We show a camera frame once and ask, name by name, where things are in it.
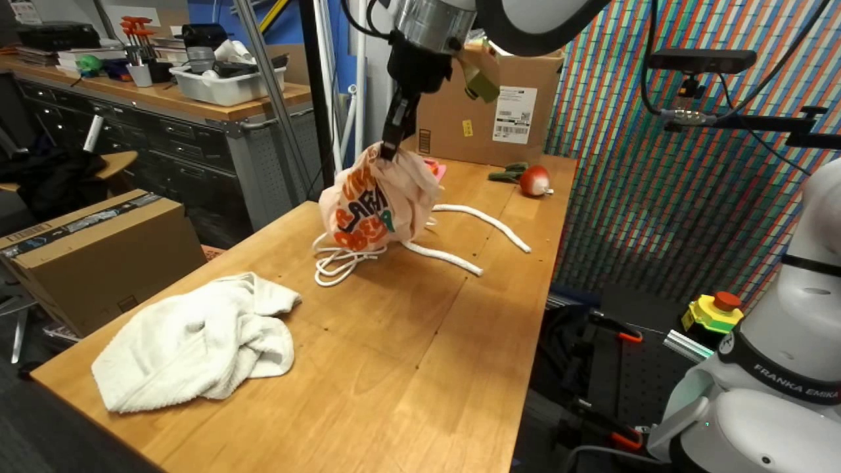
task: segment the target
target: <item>white robot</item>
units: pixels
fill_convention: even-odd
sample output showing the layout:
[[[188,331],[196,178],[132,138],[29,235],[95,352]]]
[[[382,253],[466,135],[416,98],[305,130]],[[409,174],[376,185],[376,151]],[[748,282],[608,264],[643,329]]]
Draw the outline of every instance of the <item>white robot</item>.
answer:
[[[514,56],[571,42],[608,0],[405,0],[388,34],[395,99],[384,152],[413,135],[420,94],[435,93],[477,19]],[[806,185],[803,216],[778,282],[718,358],[672,390],[648,455],[679,471],[841,471],[841,161]]]

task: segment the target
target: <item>cardboard box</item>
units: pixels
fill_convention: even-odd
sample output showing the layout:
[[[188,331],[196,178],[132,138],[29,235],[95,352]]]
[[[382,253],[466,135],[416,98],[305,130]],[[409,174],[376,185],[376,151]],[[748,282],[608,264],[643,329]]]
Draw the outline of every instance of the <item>cardboard box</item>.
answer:
[[[417,135],[405,148],[420,155],[492,166],[539,161],[563,56],[488,57],[471,50],[466,57],[496,63],[496,103],[471,99],[466,71],[454,63],[451,78],[435,94],[420,98]]]
[[[0,239],[6,269],[75,337],[204,264],[184,207],[125,191]]]

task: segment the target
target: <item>sticker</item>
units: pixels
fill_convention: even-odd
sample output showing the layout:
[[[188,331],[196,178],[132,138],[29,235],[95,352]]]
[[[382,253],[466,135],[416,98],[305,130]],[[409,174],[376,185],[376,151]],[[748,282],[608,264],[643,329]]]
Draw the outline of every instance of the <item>sticker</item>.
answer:
[[[463,122],[463,138],[474,138],[474,122]]]
[[[533,122],[533,88],[500,88],[496,117],[493,117],[493,141],[529,144]]]
[[[7,6],[16,14],[18,23],[41,23],[32,0],[10,0]]]

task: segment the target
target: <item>workbench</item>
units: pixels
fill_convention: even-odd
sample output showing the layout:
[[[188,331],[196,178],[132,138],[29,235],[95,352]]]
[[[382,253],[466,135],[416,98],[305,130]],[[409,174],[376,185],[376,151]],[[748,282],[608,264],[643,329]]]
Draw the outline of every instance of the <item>workbench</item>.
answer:
[[[321,152],[307,84],[284,84],[305,162],[271,122],[267,98],[207,105],[182,98],[173,81],[137,90],[108,77],[74,78],[53,67],[0,56],[41,130],[81,148],[92,117],[103,117],[98,152],[137,151],[125,172],[135,186],[179,201],[204,245],[232,247],[291,210],[321,185]]]
[[[248,381],[224,403],[108,415],[90,369],[140,306],[33,381],[162,471],[510,471],[576,161],[542,161],[554,186],[543,201],[488,182],[492,166],[445,162],[441,203],[504,222],[531,256],[474,216],[439,212],[416,243],[483,277],[395,245],[324,290],[311,247],[321,212],[305,203],[145,303],[240,270],[300,291],[284,316],[297,346],[284,379]]]

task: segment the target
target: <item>white towel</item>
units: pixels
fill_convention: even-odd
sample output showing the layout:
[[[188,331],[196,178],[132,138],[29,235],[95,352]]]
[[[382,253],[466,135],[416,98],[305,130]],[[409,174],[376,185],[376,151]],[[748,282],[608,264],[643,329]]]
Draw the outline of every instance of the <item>white towel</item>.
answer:
[[[140,310],[92,362],[110,412],[161,410],[195,396],[225,399],[244,379],[295,362],[288,312],[297,291],[255,273],[216,279]]]

